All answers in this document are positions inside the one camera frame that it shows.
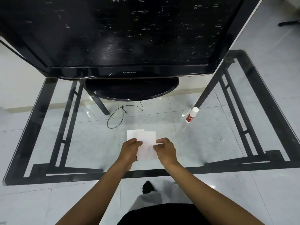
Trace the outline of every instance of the glass tabletop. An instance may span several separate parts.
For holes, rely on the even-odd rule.
[[[156,139],[167,137],[178,161],[192,173],[300,167],[297,146],[287,151],[287,141],[293,139],[278,131],[288,124],[270,115],[272,107],[279,110],[276,102],[268,99],[271,94],[258,92],[263,87],[255,85],[263,81],[255,67],[241,62],[227,55],[222,72],[181,77],[174,91],[158,98],[101,99],[109,115],[82,82],[47,78],[5,184],[98,180],[118,158],[127,130],[134,129],[155,131]],[[190,109],[201,100],[199,112],[186,124]],[[138,160],[125,178],[166,175],[158,159]]]

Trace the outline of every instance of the white paper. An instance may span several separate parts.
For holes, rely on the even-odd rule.
[[[143,141],[137,150],[137,160],[157,159],[156,151],[153,149],[153,145],[156,144],[156,132],[138,132],[137,140]]]
[[[137,138],[138,132],[144,132],[145,130],[127,130],[127,140]]]

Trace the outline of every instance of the black metal table frame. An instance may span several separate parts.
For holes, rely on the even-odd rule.
[[[241,65],[243,72],[245,73],[262,108],[264,109],[269,121],[271,122],[290,161],[285,161],[279,150],[270,150],[266,152],[263,151],[227,70],[229,66],[232,63],[234,63],[235,58]],[[227,85],[225,85],[222,79],[223,75],[226,77],[228,83]],[[69,181],[91,181],[100,179],[104,174],[103,170],[101,169],[75,168],[65,166],[78,112],[78,107],[80,105],[81,94],[84,88],[84,82],[79,82],[79,89],[76,91],[78,81],[73,81],[50,162],[34,164],[30,176],[24,177],[37,137],[43,124],[43,120],[48,110],[53,92],[55,90],[57,80],[58,79],[54,78],[46,78],[43,84],[43,87],[36,100],[30,118],[23,131],[19,144],[16,148],[15,154],[11,160],[11,163],[3,180],[3,183],[5,185],[28,185]],[[201,94],[200,98],[196,102],[196,107],[201,107],[205,99],[208,97],[208,95],[211,93],[211,91],[218,82],[220,83],[224,92],[225,98],[232,113],[234,122],[237,126],[247,156],[205,163],[204,166],[187,167],[187,170],[189,170],[192,174],[204,174],[300,167],[299,140],[295,136],[293,130],[291,129],[282,112],[280,111],[279,107],[277,106],[277,103],[270,94],[268,88],[264,84],[256,68],[252,64],[250,58],[244,51],[230,50],[228,52],[221,66],[216,71],[215,75],[208,83],[208,86],[205,88],[204,92]],[[228,94],[228,88],[230,88],[232,92],[233,98],[246,125],[246,130],[243,130],[242,128],[233,102]],[[63,136],[67,125],[67,120],[70,116],[70,110],[74,96],[76,96],[76,99],[73,108],[73,113],[71,114],[69,129],[66,135],[66,139],[64,140]],[[95,102],[99,106],[99,108],[105,114],[109,114],[107,110],[105,111],[106,108],[101,102],[101,100],[99,98],[94,99],[96,99]],[[249,143],[245,136],[247,133],[251,137],[255,150],[257,151],[257,155],[253,155],[253,152],[249,147]],[[60,159],[59,166],[56,166],[61,144],[64,144],[64,147],[62,149],[62,157]],[[123,178],[156,177],[168,175],[169,174],[164,169],[134,170],[128,171]]]

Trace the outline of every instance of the right hand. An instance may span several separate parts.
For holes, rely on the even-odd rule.
[[[153,148],[164,168],[179,164],[176,158],[176,149],[168,138],[158,139],[156,143],[160,144],[154,145]]]

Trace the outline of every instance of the black cable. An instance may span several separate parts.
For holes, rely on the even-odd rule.
[[[136,107],[138,107],[141,111],[144,111],[144,107],[143,107],[143,104],[141,103],[141,101],[139,101],[140,102],[140,104],[142,105],[142,109],[139,107],[139,106],[136,106],[136,105],[125,105],[125,106],[136,106]],[[113,114],[118,110],[118,109],[120,109],[120,108],[122,108],[122,120],[120,121],[120,123],[116,126],[116,127],[114,127],[114,128],[117,128],[121,123],[122,123],[122,121],[123,121],[123,119],[124,119],[124,112],[127,114],[127,112],[126,112],[126,110],[124,110],[124,106],[122,106],[122,102],[121,102],[121,107],[119,107],[119,108],[117,108],[114,112],[113,112]]]
[[[7,49],[9,49],[11,52],[13,52],[15,55],[17,55],[20,59],[22,59],[23,61],[26,61],[28,64],[30,64],[31,66],[33,66],[34,68],[38,69],[39,71],[42,71],[48,75],[51,75],[50,73],[48,73],[47,71],[35,66],[34,64],[32,64],[30,61],[28,61],[27,59],[23,58],[21,55],[19,55],[17,52],[15,52],[12,48],[10,48],[5,42],[3,42],[2,40],[0,40],[0,43],[2,43]],[[76,80],[76,79],[65,79],[65,78],[61,78],[58,76],[54,76],[58,79],[62,79],[62,80]]]

